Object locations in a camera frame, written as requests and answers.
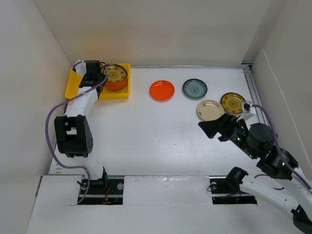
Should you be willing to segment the yellow plastic bin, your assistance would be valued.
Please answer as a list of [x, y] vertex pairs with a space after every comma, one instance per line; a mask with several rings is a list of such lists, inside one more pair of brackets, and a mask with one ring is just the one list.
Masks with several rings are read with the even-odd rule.
[[[128, 72], [128, 82], [126, 86], [118, 91], [110, 91], [106, 88], [103, 89], [101, 95], [99, 96], [99, 100], [111, 100], [111, 99], [127, 99], [130, 95], [130, 87], [131, 87], [131, 65], [129, 63], [121, 63], [119, 64], [123, 66]], [[82, 80], [82, 76], [77, 74], [74, 71], [70, 71], [69, 79], [65, 91], [65, 98], [71, 99], [78, 95], [78, 86]]]

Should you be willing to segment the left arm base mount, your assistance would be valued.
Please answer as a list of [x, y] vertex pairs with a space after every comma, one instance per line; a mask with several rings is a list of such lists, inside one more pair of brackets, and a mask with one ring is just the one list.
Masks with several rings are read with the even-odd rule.
[[90, 181], [88, 190], [86, 178], [78, 181], [78, 205], [122, 205], [124, 179], [123, 176], [109, 176], [104, 172], [102, 178]]

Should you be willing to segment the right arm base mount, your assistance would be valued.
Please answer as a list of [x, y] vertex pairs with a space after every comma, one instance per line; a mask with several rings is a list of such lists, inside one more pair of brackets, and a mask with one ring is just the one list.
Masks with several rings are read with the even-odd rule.
[[231, 189], [226, 183], [225, 176], [209, 176], [209, 180], [207, 191], [211, 193], [213, 205], [257, 205], [253, 195]]

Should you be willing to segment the yellow brown plate front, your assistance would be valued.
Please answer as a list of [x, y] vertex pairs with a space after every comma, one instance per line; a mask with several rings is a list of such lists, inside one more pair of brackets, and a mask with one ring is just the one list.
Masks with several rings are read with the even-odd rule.
[[125, 81], [128, 78], [127, 70], [119, 64], [107, 64], [108, 82], [119, 83]]

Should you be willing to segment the yellow brown plate right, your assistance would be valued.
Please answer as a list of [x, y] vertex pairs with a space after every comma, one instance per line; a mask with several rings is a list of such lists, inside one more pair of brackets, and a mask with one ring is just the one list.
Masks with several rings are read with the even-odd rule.
[[245, 102], [245, 98], [237, 93], [225, 93], [221, 97], [221, 105], [225, 112], [238, 115], [243, 113], [242, 103]]

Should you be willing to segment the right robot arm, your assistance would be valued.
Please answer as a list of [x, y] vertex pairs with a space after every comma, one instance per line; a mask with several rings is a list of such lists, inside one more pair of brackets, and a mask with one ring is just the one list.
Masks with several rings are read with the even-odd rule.
[[223, 179], [229, 197], [239, 193], [251, 194], [279, 209], [294, 226], [305, 234], [312, 232], [312, 193], [295, 175], [298, 162], [285, 149], [278, 149], [276, 134], [262, 123], [247, 127], [245, 120], [225, 113], [212, 121], [200, 122], [199, 127], [212, 139], [219, 134], [220, 142], [230, 141], [256, 164], [265, 175], [279, 183], [289, 195], [256, 182], [247, 171], [233, 167]]

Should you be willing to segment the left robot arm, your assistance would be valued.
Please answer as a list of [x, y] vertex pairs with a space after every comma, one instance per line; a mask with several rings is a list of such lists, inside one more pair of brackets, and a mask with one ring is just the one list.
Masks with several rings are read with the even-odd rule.
[[86, 70], [78, 94], [68, 100], [71, 103], [69, 109], [62, 116], [55, 117], [54, 128], [60, 154], [68, 158], [87, 158], [92, 152], [94, 140], [87, 117], [107, 81], [106, 68]]

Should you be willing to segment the yellow brown plate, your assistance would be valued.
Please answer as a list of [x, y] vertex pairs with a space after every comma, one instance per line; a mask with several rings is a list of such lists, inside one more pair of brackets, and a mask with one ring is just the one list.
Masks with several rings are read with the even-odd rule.
[[107, 64], [108, 82], [119, 83], [125, 81], [128, 78], [127, 70], [119, 64]]
[[237, 93], [225, 93], [221, 97], [221, 105], [225, 112], [238, 115], [243, 113], [242, 103], [245, 102], [245, 98]]

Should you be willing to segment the cream floral plate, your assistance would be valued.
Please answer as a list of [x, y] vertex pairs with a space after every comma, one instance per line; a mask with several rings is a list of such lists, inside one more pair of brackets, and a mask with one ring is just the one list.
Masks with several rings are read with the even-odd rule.
[[215, 100], [204, 100], [197, 106], [197, 114], [203, 121], [217, 120], [224, 113], [222, 105]]

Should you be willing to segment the blue patterned plate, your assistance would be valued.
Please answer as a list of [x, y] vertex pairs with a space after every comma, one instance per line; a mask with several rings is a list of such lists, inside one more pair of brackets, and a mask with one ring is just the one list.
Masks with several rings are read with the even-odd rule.
[[192, 78], [186, 80], [182, 85], [183, 94], [192, 100], [202, 99], [208, 92], [208, 86], [200, 79]]

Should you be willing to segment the orange plate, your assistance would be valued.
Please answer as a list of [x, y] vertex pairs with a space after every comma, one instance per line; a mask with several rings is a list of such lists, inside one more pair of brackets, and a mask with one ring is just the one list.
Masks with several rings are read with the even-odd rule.
[[123, 89], [126, 86], [127, 82], [128, 82], [127, 78], [122, 80], [108, 79], [104, 87], [110, 91], [118, 91]]
[[165, 102], [174, 96], [175, 87], [167, 80], [157, 80], [150, 86], [149, 94], [154, 100]]

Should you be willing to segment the aluminium rail right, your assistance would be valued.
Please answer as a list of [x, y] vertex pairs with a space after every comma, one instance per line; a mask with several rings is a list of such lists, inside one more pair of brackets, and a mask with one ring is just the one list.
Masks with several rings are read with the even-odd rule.
[[[256, 89], [256, 85], [252, 76], [252, 71], [251, 71], [251, 64], [242, 64], [242, 69], [243, 69], [243, 73], [245, 76], [245, 80], [249, 89], [249, 93], [250, 93], [250, 98], [245, 98], [247, 101], [250, 101], [253, 104], [256, 105], [261, 105], [261, 101], [260, 101], [260, 97], [258, 94], [258, 91]], [[257, 117], [258, 121], [260, 123], [269, 125], [266, 119], [265, 114], [262, 112], [261, 109], [259, 108], [252, 108], [250, 110], [250, 113], [247, 115], [247, 117], [251, 118], [251, 117]]]

